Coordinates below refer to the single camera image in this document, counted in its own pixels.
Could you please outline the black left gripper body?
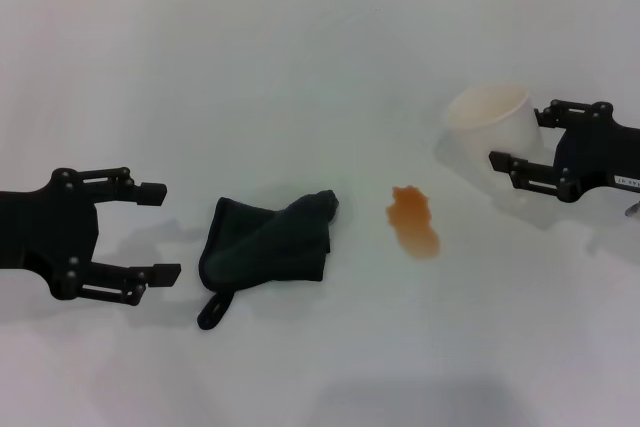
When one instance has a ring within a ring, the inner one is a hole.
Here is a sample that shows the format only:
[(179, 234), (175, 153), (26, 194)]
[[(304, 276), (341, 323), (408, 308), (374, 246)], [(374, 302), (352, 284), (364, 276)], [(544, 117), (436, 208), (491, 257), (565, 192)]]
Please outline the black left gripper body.
[(60, 168), (32, 192), (1, 193), (1, 268), (27, 270), (55, 298), (80, 295), (98, 236), (83, 172)]

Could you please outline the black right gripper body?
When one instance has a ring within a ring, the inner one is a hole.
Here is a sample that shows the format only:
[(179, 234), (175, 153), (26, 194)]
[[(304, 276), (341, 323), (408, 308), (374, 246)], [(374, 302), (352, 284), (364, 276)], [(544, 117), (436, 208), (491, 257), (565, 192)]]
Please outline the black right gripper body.
[(553, 162), (557, 198), (577, 201), (584, 193), (612, 187), (639, 191), (639, 130), (605, 114), (569, 114)]

